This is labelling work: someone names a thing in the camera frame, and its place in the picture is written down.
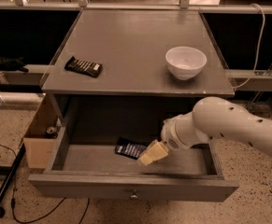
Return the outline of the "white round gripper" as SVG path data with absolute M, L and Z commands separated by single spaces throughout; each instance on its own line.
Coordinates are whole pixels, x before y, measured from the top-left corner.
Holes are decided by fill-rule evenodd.
M 161 130 L 161 140 L 162 142 L 152 141 L 136 162 L 147 166 L 165 158 L 169 149 L 179 150 L 199 144 L 201 139 L 194 126 L 192 113 L 166 119 Z

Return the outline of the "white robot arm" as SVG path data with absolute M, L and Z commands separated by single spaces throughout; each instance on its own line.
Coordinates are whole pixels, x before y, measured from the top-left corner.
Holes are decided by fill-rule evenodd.
M 152 141 L 137 162 L 149 165 L 171 150 L 188 149 L 224 138 L 250 145 L 272 158 L 272 119 L 253 115 L 219 97 L 198 101 L 193 110 L 164 121 L 161 139 Z

